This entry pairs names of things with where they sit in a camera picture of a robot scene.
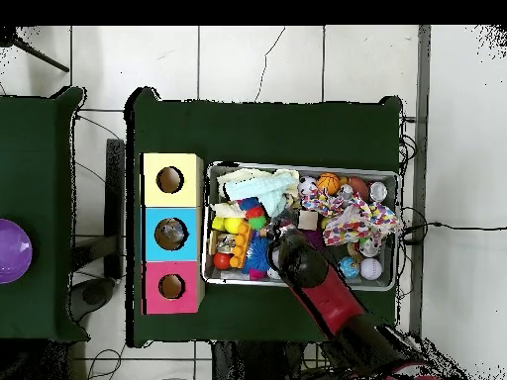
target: blue block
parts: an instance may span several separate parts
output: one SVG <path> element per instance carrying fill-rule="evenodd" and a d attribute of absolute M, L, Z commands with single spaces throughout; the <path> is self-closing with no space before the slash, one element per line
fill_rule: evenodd
<path fill-rule="evenodd" d="M 200 232 L 197 232 L 196 208 L 146 208 L 146 258 L 147 261 L 196 261 L 199 254 L 197 249 Z M 154 239 L 154 230 L 164 219 L 179 219 L 188 230 L 188 238 L 182 248 L 178 250 L 162 249 Z"/>

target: shape sorter box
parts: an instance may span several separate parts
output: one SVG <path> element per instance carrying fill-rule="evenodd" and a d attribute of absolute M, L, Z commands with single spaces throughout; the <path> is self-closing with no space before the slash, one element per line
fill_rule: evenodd
<path fill-rule="evenodd" d="M 142 313 L 195 313 L 204 297 L 204 280 L 200 275 L 202 160 L 195 154 L 185 153 L 143 153 L 140 158 Z M 174 169 L 169 176 L 165 173 L 167 168 Z M 172 182 L 174 174 L 179 185 L 174 188 L 171 184 L 167 191 L 167 182 Z M 180 246 L 167 246 L 160 241 L 160 226 L 174 221 L 182 225 L 185 241 Z M 170 294 L 167 298 L 164 294 L 166 277 L 171 281 L 176 278 L 180 287 L 177 296 Z"/>

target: red toy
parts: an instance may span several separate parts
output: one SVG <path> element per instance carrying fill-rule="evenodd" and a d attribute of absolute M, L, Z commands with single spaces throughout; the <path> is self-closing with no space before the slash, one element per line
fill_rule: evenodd
<path fill-rule="evenodd" d="M 213 263 L 218 269 L 227 269 L 229 268 L 231 261 L 231 255 L 229 253 L 215 253 L 213 257 Z"/>

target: light blue cloth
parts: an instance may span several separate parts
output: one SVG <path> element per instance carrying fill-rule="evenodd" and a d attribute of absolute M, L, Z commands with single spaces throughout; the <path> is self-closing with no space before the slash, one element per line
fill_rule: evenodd
<path fill-rule="evenodd" d="M 296 185 L 297 182 L 290 173 L 283 173 L 241 182 L 226 182 L 225 189 L 229 199 L 233 201 L 257 197 L 267 214 L 276 217 L 285 208 L 286 200 L 283 193 L 287 187 Z"/>

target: green table cover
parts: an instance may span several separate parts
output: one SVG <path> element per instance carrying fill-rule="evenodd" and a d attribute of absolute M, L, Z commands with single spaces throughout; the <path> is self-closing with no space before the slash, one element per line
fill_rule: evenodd
<path fill-rule="evenodd" d="M 86 340 L 67 310 L 72 231 L 71 125 L 83 98 L 0 97 L 0 218 L 20 225 L 34 254 L 18 281 L 0 284 L 0 338 Z"/>
<path fill-rule="evenodd" d="M 197 314 L 141 314 L 140 153 L 191 152 L 205 165 L 222 160 L 398 172 L 399 111 L 395 97 L 380 104 L 227 104 L 161 101 L 153 89 L 137 89 L 125 113 L 131 170 L 134 164 L 127 185 L 134 191 L 127 202 L 127 226 L 134 228 L 128 232 L 134 235 L 128 243 L 134 247 L 135 256 L 134 264 L 128 261 L 128 269 L 134 273 L 128 277 L 130 344 L 140 346 L 148 340 L 324 338 L 286 288 L 207 284 Z M 394 287 L 388 292 L 355 294 L 376 324 L 394 324 Z"/>

